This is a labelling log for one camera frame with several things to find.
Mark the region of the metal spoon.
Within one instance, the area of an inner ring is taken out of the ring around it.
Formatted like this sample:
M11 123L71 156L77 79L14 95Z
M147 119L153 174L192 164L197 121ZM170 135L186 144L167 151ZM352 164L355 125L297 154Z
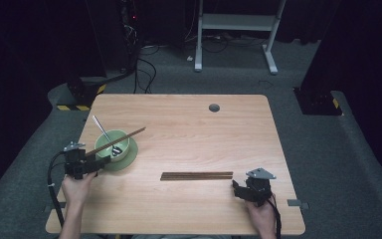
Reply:
M97 127L100 129L100 131L102 132L102 134L104 135L106 140L108 142L111 142L110 137L108 136L108 134L106 133L106 131L104 130L104 128L102 127L102 125L100 124L100 122L99 122L99 120L97 119L96 116L93 116L93 121L95 122ZM113 157L119 156L121 153L122 153L122 150L119 147L117 147L115 145L112 147L111 154L112 154Z

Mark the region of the black curtain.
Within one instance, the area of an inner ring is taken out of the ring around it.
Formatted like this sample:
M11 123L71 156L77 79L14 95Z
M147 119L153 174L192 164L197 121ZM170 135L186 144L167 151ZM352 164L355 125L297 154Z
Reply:
M344 93L382 166L382 0L341 0L300 86Z
M0 0L0 178L52 110L71 66L51 17L61 0Z

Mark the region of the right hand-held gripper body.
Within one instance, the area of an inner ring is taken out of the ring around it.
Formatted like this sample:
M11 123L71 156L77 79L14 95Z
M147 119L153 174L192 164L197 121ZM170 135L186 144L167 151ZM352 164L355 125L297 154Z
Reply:
M256 206L260 207L272 197L271 179L276 179L276 177L262 167L250 170L246 175L248 176L246 199L255 202Z

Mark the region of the black striped stand base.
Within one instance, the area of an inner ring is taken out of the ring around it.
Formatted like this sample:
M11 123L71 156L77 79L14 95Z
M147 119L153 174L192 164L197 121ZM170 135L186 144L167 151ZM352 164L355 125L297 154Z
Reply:
M337 99L331 93L315 93L313 91L294 88L301 112L310 116L341 116L342 110Z
M106 80L85 77L63 85L56 108L60 111L89 111L96 97L103 93Z

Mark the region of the person's left hand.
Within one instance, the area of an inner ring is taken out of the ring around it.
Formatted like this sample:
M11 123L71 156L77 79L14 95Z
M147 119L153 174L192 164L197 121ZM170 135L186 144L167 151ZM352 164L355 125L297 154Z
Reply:
M85 205L95 177L95 172L85 174L83 179L74 179L69 175L65 176L62 188L68 208L83 207Z

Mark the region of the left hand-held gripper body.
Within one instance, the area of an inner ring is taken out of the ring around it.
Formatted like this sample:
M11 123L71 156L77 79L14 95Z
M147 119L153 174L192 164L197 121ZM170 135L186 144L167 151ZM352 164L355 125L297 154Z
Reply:
M70 142L64 148L65 174L74 179L82 179L85 174L90 173L84 143Z

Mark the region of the white metal stand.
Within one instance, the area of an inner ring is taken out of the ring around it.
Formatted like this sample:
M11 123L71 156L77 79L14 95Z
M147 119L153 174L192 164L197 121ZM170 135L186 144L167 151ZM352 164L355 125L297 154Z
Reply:
M262 46L262 50L270 73L276 75L279 70L272 54L272 47L286 2L287 0L279 0L278 10L275 15L237 15L205 13L203 10L204 0L199 0L194 71L201 72L203 69L202 37L204 30L242 30L270 33L267 42Z

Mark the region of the person's right hand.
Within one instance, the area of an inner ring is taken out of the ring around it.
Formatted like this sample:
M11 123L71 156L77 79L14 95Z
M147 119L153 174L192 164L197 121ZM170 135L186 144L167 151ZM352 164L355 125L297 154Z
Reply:
M273 203L275 203L273 196L260 207L254 202L245 202L251 222L261 239L277 239L277 222Z

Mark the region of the black equipment rack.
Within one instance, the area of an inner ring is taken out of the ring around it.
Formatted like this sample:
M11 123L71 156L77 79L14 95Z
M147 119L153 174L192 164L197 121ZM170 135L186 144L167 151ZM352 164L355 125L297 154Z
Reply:
M115 2L119 23L122 26L123 42L126 48L126 70L131 72L136 65L141 40L137 5L135 0L115 0Z

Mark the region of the green ceramic bowl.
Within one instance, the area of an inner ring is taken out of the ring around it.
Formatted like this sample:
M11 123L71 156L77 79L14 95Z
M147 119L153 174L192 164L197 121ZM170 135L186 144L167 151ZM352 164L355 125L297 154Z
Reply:
M113 142L114 140L119 139L123 136L126 136L126 133L121 129L109 130L106 133L106 135L101 134L97 138L97 140L95 141L95 148L102 147L103 145ZM99 151L95 156L97 159L109 156L112 162L119 162L123 160L128 153L129 139L127 138Z

